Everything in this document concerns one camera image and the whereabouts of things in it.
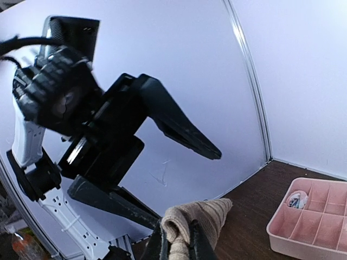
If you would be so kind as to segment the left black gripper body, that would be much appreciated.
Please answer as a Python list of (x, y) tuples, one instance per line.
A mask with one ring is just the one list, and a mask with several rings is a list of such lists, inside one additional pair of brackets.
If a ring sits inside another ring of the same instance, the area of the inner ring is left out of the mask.
[(80, 175), (96, 185), (120, 183), (144, 148), (135, 136), (145, 120), (139, 83), (139, 78), (123, 73), (111, 85), (59, 161), (62, 176)]

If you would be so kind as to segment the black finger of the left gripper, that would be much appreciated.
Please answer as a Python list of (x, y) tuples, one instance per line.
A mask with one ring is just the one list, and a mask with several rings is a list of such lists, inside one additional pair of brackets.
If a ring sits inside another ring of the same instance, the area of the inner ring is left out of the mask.
[(106, 189), (78, 175), (67, 193), (76, 201), (124, 217), (151, 230), (155, 229), (160, 219), (160, 215), (123, 187)]
[(141, 74), (138, 94), (159, 130), (173, 141), (210, 160), (219, 160), (222, 152), (188, 119), (179, 105), (162, 85)]

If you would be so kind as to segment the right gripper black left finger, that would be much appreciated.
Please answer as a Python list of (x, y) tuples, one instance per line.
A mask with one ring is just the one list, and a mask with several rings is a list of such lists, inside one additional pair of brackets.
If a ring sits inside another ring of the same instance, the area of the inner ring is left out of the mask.
[(162, 227), (160, 219), (150, 236), (147, 246), (141, 256), (141, 260), (168, 260), (170, 244), (167, 240), (167, 233)]

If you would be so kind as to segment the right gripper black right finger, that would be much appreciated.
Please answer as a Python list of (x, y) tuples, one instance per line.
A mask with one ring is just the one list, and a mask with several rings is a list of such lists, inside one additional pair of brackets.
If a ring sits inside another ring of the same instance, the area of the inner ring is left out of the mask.
[(193, 220), (189, 225), (190, 244), (188, 246), (189, 259), (191, 260), (217, 260), (214, 249), (211, 247), (198, 220)]

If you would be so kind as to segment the tan brown sock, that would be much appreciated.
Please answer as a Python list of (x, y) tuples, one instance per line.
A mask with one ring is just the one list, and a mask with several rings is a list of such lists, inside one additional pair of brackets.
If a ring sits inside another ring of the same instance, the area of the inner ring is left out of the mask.
[(214, 252), (227, 214), (233, 207), (228, 198), (194, 201), (170, 207), (161, 220), (161, 227), (170, 244), (168, 259), (189, 259), (190, 249), (198, 239), (206, 243), (200, 247), (200, 259), (209, 259), (205, 249)]

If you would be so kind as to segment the pink patterned sock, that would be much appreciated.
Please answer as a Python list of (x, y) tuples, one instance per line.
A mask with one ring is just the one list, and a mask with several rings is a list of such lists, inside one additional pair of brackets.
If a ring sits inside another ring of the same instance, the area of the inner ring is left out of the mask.
[(308, 198), (309, 196), (306, 192), (301, 190), (295, 191), (287, 198), (286, 205), (295, 209), (303, 209)]

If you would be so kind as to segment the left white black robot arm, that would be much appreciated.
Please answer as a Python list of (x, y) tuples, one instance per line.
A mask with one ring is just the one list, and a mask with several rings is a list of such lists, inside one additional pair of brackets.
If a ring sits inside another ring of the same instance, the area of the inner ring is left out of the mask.
[(14, 74), (15, 140), (7, 158), (23, 193), (61, 225), (85, 259), (129, 259), (96, 235), (69, 199), (159, 230), (160, 216), (119, 186), (144, 148), (136, 131), (145, 119), (203, 157), (222, 153), (158, 79), (124, 73), (102, 90), (92, 74), (98, 29), (95, 19), (48, 16), (42, 36), (1, 43), (6, 61), (14, 60), (13, 50), (40, 46), (34, 63)]

